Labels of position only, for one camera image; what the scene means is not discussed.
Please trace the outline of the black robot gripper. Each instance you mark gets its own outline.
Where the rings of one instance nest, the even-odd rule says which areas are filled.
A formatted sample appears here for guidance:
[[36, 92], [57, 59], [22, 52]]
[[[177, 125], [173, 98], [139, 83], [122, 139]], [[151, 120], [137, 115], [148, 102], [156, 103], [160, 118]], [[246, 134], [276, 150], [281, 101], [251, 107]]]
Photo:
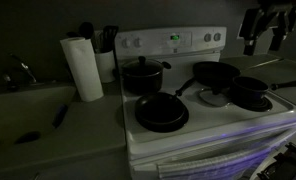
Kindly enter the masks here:
[[278, 51], [296, 22], [296, 0], [258, 0], [259, 7], [248, 9], [245, 13], [240, 37], [244, 40], [244, 54], [252, 56], [256, 40], [268, 29], [273, 30], [269, 49]]

